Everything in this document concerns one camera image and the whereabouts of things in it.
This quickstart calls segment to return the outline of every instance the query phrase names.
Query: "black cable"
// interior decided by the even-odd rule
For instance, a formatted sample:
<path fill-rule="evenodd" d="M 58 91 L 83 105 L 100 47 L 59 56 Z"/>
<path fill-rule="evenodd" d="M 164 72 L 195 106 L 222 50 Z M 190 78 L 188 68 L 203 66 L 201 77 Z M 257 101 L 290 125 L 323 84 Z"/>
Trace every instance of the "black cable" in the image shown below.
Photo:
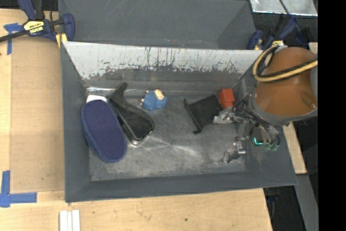
<path fill-rule="evenodd" d="M 294 67 L 287 68 L 287 69 L 284 69 L 284 70 L 280 70 L 280 71 L 277 71 L 277 72 L 274 72 L 274 73 L 264 74 L 264 75 L 262 75 L 261 73 L 258 73 L 257 76 L 258 76 L 258 77 L 264 77 L 264 78 L 265 78 L 265 77 L 278 76 L 278 75 L 280 75 L 280 74 L 287 73 L 287 72 L 290 72 L 290 71 L 299 69 L 299 68 L 301 68 L 301 67 L 303 67 L 303 66 L 305 66 L 305 65 L 308 65 L 308 64 L 313 63 L 313 62 L 316 62 L 316 61 L 317 61 L 317 59 L 313 59 L 313 60 L 311 60 L 311 61 L 309 61 L 309 62 L 305 62 L 305 63 L 299 64 L 299 65 L 295 65 Z"/>

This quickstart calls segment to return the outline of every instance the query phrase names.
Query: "cardboard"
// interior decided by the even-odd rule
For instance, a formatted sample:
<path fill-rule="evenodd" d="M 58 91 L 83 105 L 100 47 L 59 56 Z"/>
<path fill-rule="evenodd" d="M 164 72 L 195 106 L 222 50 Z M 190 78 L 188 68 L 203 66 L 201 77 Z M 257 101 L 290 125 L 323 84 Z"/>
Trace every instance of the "cardboard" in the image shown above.
<path fill-rule="evenodd" d="M 1 10 L 2 26 L 22 24 L 26 20 L 25 13 L 20 10 Z M 2 48 L 6 45 L 7 42 L 1 44 Z M 12 40 L 12 54 L 8 58 L 12 60 L 10 192 L 62 190 L 64 164 L 58 46 L 47 39 L 22 36 Z"/>

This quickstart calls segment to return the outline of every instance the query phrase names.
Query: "blue tape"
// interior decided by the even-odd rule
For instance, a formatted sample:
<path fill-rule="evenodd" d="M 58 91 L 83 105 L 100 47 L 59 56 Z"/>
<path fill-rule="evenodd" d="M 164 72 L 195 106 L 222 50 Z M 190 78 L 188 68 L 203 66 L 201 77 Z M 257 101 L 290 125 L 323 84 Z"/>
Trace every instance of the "blue tape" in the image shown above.
<path fill-rule="evenodd" d="M 0 207 L 8 208 L 15 203 L 36 203 L 37 193 L 10 194 L 10 171 L 2 173 Z"/>
<path fill-rule="evenodd" d="M 9 35 L 12 34 L 12 32 L 24 30 L 23 27 L 19 25 L 18 23 L 5 24 L 4 28 L 9 33 Z M 7 42 L 7 55 L 10 55 L 11 53 L 12 53 L 12 40 L 9 39 Z"/>

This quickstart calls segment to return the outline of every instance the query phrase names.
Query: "blue clamp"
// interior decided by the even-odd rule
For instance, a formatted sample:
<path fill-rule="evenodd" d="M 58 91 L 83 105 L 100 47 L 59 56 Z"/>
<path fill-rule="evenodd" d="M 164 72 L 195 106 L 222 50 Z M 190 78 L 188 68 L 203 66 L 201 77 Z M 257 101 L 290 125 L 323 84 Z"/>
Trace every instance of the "blue clamp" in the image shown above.
<path fill-rule="evenodd" d="M 261 50 L 266 50 L 271 47 L 274 41 L 284 40 L 290 33 L 296 30 L 296 41 L 301 45 L 308 45 L 308 41 L 304 38 L 302 32 L 298 28 L 297 19 L 292 15 L 280 14 L 280 18 L 275 26 L 275 29 L 264 38 L 263 44 L 259 44 L 259 40 L 263 37 L 263 32 L 257 30 L 249 39 L 247 49 L 253 50 L 258 46 Z"/>
<path fill-rule="evenodd" d="M 0 42 L 11 40 L 13 38 L 28 35 L 31 37 L 43 37 L 53 42 L 57 41 L 57 32 L 54 31 L 54 26 L 64 24 L 64 33 L 69 41 L 73 40 L 75 35 L 75 21 L 71 14 L 63 14 L 62 18 L 49 21 L 44 18 L 42 11 L 42 0 L 18 0 L 19 7 L 25 12 L 28 17 L 27 22 L 22 25 L 21 30 L 14 34 L 8 34 L 0 37 Z"/>
<path fill-rule="evenodd" d="M 10 171 L 2 173 L 0 207 L 8 208 L 16 203 L 36 203 L 37 193 L 10 194 Z"/>
<path fill-rule="evenodd" d="M 160 90 L 149 90 L 142 99 L 141 105 L 146 110 L 154 110 L 155 108 L 163 108 L 167 104 L 167 97 L 163 96 Z"/>
<path fill-rule="evenodd" d="M 18 23 L 11 23 L 11 24 L 5 24 L 4 25 L 5 30 L 10 34 L 13 32 L 23 31 L 23 26 Z M 7 55 L 10 55 L 12 53 L 12 40 L 9 39 L 7 43 Z"/>

